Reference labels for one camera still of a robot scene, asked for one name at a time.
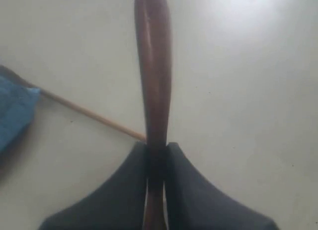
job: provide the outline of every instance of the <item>white surface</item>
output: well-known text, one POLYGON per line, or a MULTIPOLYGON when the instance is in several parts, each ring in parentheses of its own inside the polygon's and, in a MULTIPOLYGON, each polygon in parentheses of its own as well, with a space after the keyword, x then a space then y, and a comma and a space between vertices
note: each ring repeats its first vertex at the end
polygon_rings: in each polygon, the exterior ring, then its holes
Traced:
MULTIPOLYGON (((168 3, 169 140, 281 229, 317 229, 317 0, 168 3)), ((133 0, 0 0, 0 21, 3 65, 143 132, 133 0)), ((133 142, 42 100, 0 180, 0 229, 36 229, 107 179, 133 142)))

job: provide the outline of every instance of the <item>blue fabric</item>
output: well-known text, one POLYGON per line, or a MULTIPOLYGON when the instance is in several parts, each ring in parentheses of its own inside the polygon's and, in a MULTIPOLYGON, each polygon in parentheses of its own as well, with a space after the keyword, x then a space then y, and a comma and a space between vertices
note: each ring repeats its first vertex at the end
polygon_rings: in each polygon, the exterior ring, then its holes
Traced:
POLYGON ((39 93, 0 76, 0 153, 32 121, 39 93))

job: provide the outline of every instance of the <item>white floor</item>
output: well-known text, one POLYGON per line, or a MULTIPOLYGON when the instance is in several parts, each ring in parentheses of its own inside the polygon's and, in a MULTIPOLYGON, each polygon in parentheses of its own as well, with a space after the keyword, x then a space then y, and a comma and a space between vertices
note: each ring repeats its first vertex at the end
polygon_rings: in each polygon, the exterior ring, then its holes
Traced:
MULTIPOLYGON (((318 229, 318 0, 168 0, 169 141, 283 230, 318 229)), ((0 63, 144 132, 133 0, 0 0, 0 63)), ((47 99, 0 179, 0 229, 35 230, 134 140, 47 99)))

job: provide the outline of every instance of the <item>blue cloth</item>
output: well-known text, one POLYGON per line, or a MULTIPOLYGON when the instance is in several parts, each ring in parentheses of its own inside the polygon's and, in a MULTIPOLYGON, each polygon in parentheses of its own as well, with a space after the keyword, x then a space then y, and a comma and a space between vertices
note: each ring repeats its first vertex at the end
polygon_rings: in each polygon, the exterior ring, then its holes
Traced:
POLYGON ((32 121, 39 93, 0 76, 0 153, 32 121))

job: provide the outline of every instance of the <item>brown wooden stick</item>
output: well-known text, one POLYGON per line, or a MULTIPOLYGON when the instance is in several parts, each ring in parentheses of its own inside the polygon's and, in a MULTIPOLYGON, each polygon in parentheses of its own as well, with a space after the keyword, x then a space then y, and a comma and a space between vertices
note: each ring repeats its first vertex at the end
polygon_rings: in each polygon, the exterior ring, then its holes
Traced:
POLYGON ((166 0, 135 0, 135 24, 149 157, 144 230, 165 230, 163 173, 171 95, 171 34, 166 0))
POLYGON ((108 127, 116 129, 117 131, 125 133, 128 136, 131 136, 137 140, 140 140, 142 142, 146 141, 146 137, 144 135, 137 133, 137 132, 135 132, 127 127, 124 127, 120 124, 117 124, 116 122, 114 122, 112 120, 104 118, 104 117, 102 117, 102 116, 100 116, 100 115, 98 115, 98 114, 96 114, 96 113, 94 113, 86 108, 83 108, 83 107, 81 107, 81 106, 79 106, 71 101, 68 101, 65 98, 60 97, 60 96, 58 96, 58 95, 56 95, 48 90, 45 90, 45 89, 40 88, 36 85, 33 85, 30 82, 21 78, 19 75, 17 75, 12 70, 10 70, 4 66, 0 66, 0 75, 11 80, 14 83, 17 83, 17 84, 20 84, 20 85, 23 85, 26 87, 37 87, 37 88, 41 89, 41 94, 45 97, 48 97, 48 98, 50 98, 50 99, 52 99, 60 104, 72 109, 72 110, 75 110, 75 111, 77 111, 77 112, 79 112, 87 117, 90 117, 90 118, 92 118, 92 119, 94 119, 94 120, 96 120, 96 121, 98 121, 98 122, 100 122, 108 127))

